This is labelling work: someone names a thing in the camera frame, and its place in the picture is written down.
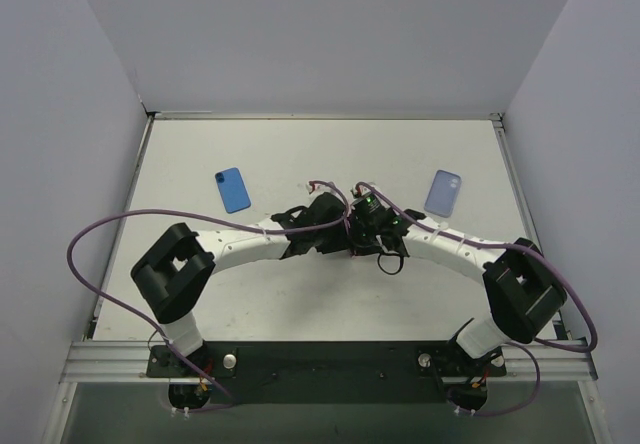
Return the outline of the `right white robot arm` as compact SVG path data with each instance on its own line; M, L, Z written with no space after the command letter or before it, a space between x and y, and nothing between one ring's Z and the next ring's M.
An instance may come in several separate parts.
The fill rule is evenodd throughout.
M446 228L418 211L386 206L362 186L352 195L349 231L355 254L428 260L484 287L489 310L452 338L469 358L480 359L509 341L531 343L565 304L567 292L539 261L541 253L531 241L520 238L511 249Z

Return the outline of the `blue phone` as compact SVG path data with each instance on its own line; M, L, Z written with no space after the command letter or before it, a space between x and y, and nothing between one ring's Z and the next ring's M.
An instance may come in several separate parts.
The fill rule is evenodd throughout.
M244 179L237 167L217 172L215 182L227 213L240 212L251 206Z

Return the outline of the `lavender phone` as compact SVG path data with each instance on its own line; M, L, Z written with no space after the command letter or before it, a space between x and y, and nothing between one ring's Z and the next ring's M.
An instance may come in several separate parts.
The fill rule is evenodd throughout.
M427 194L424 210L440 217L450 217L461 184L462 179L459 175L443 169L437 170Z

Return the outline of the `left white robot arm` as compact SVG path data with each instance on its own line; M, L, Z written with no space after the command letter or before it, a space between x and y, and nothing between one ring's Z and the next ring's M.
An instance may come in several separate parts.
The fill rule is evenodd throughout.
M282 260L348 247L347 205L330 192L308 206L274 214L253 232L227 229L193 231L185 223L170 226L131 270L140 294L173 346L170 364L183 375L204 366L204 339L193 309L209 278L222 271L263 260Z

